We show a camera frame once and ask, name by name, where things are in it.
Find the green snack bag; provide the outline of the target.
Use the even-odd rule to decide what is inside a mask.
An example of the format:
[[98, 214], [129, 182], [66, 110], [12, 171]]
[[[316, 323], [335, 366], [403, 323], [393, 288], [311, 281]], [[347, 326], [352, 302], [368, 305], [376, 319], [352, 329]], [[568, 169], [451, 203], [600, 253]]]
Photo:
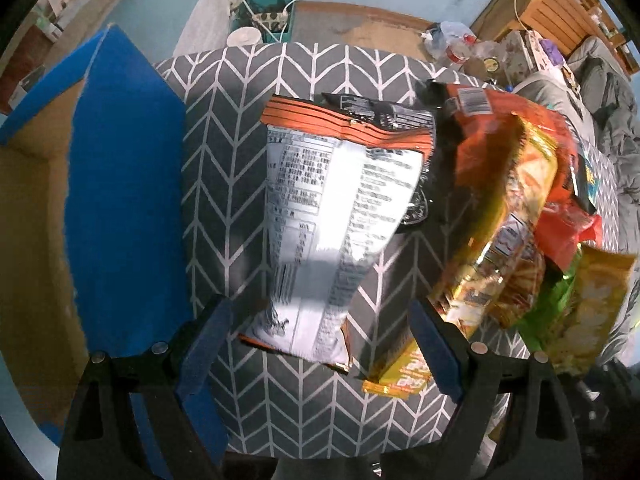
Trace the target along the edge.
[[566, 271], [561, 271], [549, 258], [546, 259], [544, 279], [534, 306], [517, 323], [518, 333], [530, 353], [546, 348], [553, 323], [558, 320], [570, 302], [576, 271], [582, 248], [578, 247]]

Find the red snack bag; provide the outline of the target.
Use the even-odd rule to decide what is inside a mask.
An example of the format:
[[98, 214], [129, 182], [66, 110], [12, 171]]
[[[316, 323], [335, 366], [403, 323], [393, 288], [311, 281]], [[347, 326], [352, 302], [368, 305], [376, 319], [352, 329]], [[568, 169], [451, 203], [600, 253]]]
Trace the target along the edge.
[[574, 200], [545, 203], [534, 237], [541, 252], [560, 270], [567, 271], [582, 242], [602, 246], [602, 218], [588, 214]]

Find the white orange snack bag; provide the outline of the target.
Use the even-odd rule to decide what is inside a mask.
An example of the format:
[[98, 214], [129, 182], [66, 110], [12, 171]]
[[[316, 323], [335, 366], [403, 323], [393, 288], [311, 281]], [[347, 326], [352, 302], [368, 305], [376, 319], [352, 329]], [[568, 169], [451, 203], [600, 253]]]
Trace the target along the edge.
[[260, 121], [271, 282], [242, 341], [347, 372], [352, 297], [400, 227], [436, 133], [391, 133], [322, 98], [272, 96]]

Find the black snack bag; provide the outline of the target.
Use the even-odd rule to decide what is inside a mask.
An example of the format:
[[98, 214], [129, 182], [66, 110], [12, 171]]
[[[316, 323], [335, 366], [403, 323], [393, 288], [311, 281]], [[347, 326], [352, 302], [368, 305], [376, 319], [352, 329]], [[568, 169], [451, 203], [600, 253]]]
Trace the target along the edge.
[[[356, 96], [350, 93], [322, 93], [323, 102], [327, 106], [341, 110], [362, 122], [372, 122], [376, 126], [391, 133], [425, 128], [435, 141], [436, 122], [429, 110], [402, 106], [390, 101], [378, 101]], [[411, 200], [400, 222], [400, 230], [418, 226], [428, 217], [428, 199], [426, 189], [430, 178], [431, 163], [423, 163], [420, 177], [414, 188]]]

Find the golden yellow snack bag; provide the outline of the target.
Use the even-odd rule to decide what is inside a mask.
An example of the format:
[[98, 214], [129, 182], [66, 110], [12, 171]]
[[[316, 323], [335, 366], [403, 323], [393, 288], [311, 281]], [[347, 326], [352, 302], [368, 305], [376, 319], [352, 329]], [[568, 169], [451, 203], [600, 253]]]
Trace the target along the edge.
[[436, 122], [437, 148], [426, 196], [428, 218], [405, 230], [378, 267], [378, 319], [366, 393], [405, 399], [421, 392], [432, 372], [411, 333], [407, 307], [417, 299], [471, 337], [515, 273], [533, 240], [554, 179], [555, 143], [526, 122], [506, 163], [487, 181], [462, 183], [460, 136]]

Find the grey chevron fabric ottoman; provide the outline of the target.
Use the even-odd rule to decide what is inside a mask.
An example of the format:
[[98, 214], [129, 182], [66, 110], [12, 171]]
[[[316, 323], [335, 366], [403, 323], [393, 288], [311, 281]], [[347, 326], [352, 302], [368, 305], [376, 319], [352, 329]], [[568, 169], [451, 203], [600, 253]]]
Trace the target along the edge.
[[186, 294], [194, 313], [217, 296], [232, 303], [229, 333], [209, 369], [209, 393], [227, 428], [230, 450], [355, 457], [440, 438], [454, 404], [432, 378], [405, 399], [362, 388], [370, 375], [373, 326], [380, 312], [378, 267], [405, 230], [398, 228], [352, 297], [346, 318], [352, 358], [347, 372], [246, 344], [241, 336], [267, 304], [271, 282], [267, 129], [260, 121], [269, 99], [288, 96], [318, 103], [323, 92], [350, 93], [424, 107], [437, 122], [439, 106], [421, 99], [427, 84], [462, 82], [449, 70], [438, 72], [399, 54], [346, 44], [224, 48], [170, 58], [158, 71], [186, 108], [181, 149]]

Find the blue cardboard box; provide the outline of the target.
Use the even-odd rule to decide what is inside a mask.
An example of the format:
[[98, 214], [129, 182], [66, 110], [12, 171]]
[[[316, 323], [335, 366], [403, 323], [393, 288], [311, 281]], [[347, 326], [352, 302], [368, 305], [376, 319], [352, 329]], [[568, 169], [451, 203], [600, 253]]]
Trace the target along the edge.
[[[195, 320], [182, 248], [186, 108], [125, 33], [98, 32], [1, 127], [1, 474], [59, 479], [90, 358]], [[195, 396], [202, 436], [210, 377]]]

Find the grey blanket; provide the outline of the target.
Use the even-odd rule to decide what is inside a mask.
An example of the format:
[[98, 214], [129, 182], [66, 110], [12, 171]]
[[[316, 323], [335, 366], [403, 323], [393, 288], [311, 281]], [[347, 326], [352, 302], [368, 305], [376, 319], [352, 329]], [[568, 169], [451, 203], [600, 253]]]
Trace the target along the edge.
[[537, 72], [514, 93], [564, 117], [577, 144], [578, 204], [602, 218], [606, 246], [639, 253], [639, 99], [604, 43], [586, 39], [570, 56], [579, 92]]

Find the clear plastic bag pile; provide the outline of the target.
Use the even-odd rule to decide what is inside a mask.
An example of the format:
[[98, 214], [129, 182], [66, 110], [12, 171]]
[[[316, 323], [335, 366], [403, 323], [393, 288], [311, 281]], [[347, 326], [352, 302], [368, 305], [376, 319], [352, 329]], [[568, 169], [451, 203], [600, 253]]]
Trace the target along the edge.
[[480, 40], [468, 26], [460, 22], [432, 25], [421, 38], [427, 54], [439, 67], [458, 70], [472, 58], [484, 60], [494, 54], [496, 43]]

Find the white cup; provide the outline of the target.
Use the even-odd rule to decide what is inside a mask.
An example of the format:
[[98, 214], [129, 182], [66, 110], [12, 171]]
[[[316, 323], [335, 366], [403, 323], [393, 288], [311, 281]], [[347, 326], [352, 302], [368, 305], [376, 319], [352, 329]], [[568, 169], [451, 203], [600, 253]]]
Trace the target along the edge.
[[239, 27], [227, 37], [228, 47], [251, 47], [262, 44], [262, 32], [253, 26]]

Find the teal storage basket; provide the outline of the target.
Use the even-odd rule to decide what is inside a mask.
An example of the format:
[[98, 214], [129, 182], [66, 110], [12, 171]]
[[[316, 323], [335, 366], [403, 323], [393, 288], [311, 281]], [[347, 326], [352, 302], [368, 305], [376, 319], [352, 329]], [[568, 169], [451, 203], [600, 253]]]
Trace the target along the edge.
[[265, 44], [289, 42], [294, 21], [294, 0], [240, 0], [231, 11], [230, 30], [253, 27]]

